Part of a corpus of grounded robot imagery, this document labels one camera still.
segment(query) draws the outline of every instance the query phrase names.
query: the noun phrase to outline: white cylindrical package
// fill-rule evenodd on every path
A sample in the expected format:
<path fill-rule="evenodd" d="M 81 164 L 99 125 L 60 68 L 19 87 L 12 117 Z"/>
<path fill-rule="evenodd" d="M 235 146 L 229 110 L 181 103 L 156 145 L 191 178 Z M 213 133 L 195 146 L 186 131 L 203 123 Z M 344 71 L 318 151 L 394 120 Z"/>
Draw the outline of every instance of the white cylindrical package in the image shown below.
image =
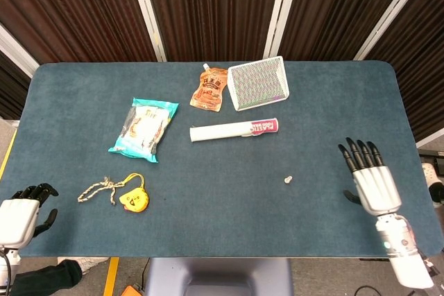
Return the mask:
<path fill-rule="evenodd" d="M 191 138 L 191 142 L 195 142 L 229 137 L 248 137 L 250 135 L 260 135 L 266 132 L 277 132 L 278 128 L 278 120 L 276 118 L 272 118 L 262 119 L 260 121 L 242 121 L 240 123 L 190 128 L 189 136 Z"/>

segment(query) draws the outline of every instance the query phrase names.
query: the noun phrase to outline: snack bag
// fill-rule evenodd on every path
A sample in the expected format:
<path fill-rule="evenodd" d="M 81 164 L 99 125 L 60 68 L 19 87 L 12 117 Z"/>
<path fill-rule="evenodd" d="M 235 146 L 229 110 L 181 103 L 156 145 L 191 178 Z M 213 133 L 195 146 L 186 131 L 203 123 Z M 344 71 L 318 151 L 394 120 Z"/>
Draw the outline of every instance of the snack bag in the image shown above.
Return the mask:
<path fill-rule="evenodd" d="M 222 105 L 222 91 L 227 85 L 227 70 L 210 68 L 204 64 L 199 88 L 194 92 L 190 105 L 218 112 Z"/>
<path fill-rule="evenodd" d="M 179 104 L 133 99 L 122 131 L 108 152 L 157 163 L 155 149 Z"/>

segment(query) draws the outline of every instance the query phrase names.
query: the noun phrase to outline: yellow floor stripe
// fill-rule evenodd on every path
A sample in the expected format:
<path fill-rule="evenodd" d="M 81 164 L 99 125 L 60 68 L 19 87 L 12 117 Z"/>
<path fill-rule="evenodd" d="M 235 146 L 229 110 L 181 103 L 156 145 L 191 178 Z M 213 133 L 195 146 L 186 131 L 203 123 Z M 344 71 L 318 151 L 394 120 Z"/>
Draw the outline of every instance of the yellow floor stripe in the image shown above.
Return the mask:
<path fill-rule="evenodd" d="M 112 257 L 110 260 L 110 267 L 108 268 L 108 275 L 106 277 L 105 290 L 103 296 L 112 296 L 114 291 L 114 283 L 116 282 L 117 266 L 119 265 L 119 258 Z"/>
<path fill-rule="evenodd" d="M 3 172 L 5 171 L 6 162 L 8 161 L 9 154 L 11 153 L 11 149 L 12 149 L 12 145 L 14 144 L 14 139 L 15 139 L 15 134 L 16 133 L 17 133 L 17 130 L 15 130 L 14 134 L 12 135 L 12 139 L 11 139 L 11 142 L 9 143 L 8 150 L 6 151 L 5 158 L 3 160 L 3 163 L 1 164 L 1 167 L 0 167 L 0 180 L 1 180 L 1 176 L 3 176 Z"/>

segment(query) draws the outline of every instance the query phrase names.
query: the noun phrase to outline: robot finger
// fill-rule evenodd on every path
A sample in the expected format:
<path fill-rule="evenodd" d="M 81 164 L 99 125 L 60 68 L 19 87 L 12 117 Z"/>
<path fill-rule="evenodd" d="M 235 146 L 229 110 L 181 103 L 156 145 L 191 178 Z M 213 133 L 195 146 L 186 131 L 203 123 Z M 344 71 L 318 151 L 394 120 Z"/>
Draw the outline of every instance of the robot finger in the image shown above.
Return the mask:
<path fill-rule="evenodd" d="M 42 185 L 37 185 L 35 189 L 29 193 L 28 199 L 37 199 L 37 197 L 43 192 Z"/>
<path fill-rule="evenodd" d="M 37 197 L 35 197 L 35 199 L 40 202 L 40 207 L 50 195 L 54 195 L 55 197 L 58 196 L 58 192 L 47 183 L 40 184 L 38 187 L 40 187 L 42 191 L 37 195 Z"/>
<path fill-rule="evenodd" d="M 358 148 L 356 147 L 356 144 L 354 143 L 351 138 L 347 138 L 348 145 L 350 146 L 350 149 L 352 151 L 353 157 L 355 158 L 355 161 L 358 165 L 359 169 L 367 168 L 367 166 L 364 164 L 364 160 L 362 159 L 362 155 L 359 152 Z"/>
<path fill-rule="evenodd" d="M 339 149 L 342 152 L 342 155 L 344 156 L 345 162 L 347 163 L 348 168 L 350 169 L 351 173 L 354 173 L 357 169 L 355 165 L 355 161 L 353 161 L 352 157 L 350 156 L 350 153 L 348 152 L 347 148 L 345 148 L 342 145 L 338 145 Z"/>
<path fill-rule="evenodd" d="M 361 140 L 358 140 L 357 143 L 358 143 L 358 146 L 361 148 L 361 152 L 362 152 L 362 155 L 364 156 L 364 159 L 366 160 L 367 166 L 369 166 L 370 168 L 375 166 L 373 163 L 373 159 L 370 155 L 370 152 L 368 151 L 368 148 L 365 145 L 365 143 L 362 142 Z"/>
<path fill-rule="evenodd" d="M 18 199 L 28 199 L 28 196 L 34 191 L 35 186 L 28 186 L 25 191 L 20 194 Z"/>
<path fill-rule="evenodd" d="M 354 204 L 360 204 L 361 203 L 361 198 L 357 195 L 354 195 L 353 193 L 351 193 L 349 190 L 344 190 L 342 191 L 342 193 L 344 194 L 344 196 L 348 199 L 348 201 L 353 202 Z"/>
<path fill-rule="evenodd" d="M 33 237 L 37 237 L 42 232 L 45 232 L 46 230 L 51 228 L 56 218 L 57 218 L 57 209 L 52 209 L 46 221 L 44 221 L 42 225 L 38 225 L 37 227 L 35 227 Z"/>
<path fill-rule="evenodd" d="M 20 195 L 23 193 L 23 191 L 17 191 L 12 197 L 11 199 L 18 199 L 20 198 Z"/>
<path fill-rule="evenodd" d="M 371 141 L 367 141 L 367 144 L 368 144 L 368 147 L 370 148 L 370 150 L 372 151 L 373 158 L 375 159 L 375 165 L 376 166 L 383 166 L 384 161 L 382 161 L 381 153 L 379 153 L 375 144 Z"/>

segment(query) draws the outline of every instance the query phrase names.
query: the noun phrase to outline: brown curtain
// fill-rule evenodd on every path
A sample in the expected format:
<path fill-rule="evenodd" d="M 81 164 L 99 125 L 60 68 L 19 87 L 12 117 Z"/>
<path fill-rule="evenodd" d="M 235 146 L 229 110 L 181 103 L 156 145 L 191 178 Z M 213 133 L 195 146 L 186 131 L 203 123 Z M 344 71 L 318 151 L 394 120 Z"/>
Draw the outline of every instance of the brown curtain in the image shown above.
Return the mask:
<path fill-rule="evenodd" d="M 40 63 L 156 61 L 137 0 L 0 0 L 0 21 Z"/>
<path fill-rule="evenodd" d="M 279 54 L 351 60 L 392 0 L 293 0 Z"/>
<path fill-rule="evenodd" d="M 262 59 L 275 0 L 152 0 L 168 61 Z"/>
<path fill-rule="evenodd" d="M 20 119 L 31 79 L 0 53 L 0 116 Z"/>
<path fill-rule="evenodd" d="M 444 128 L 444 0 L 409 0 L 367 59 L 395 68 L 416 141 Z"/>

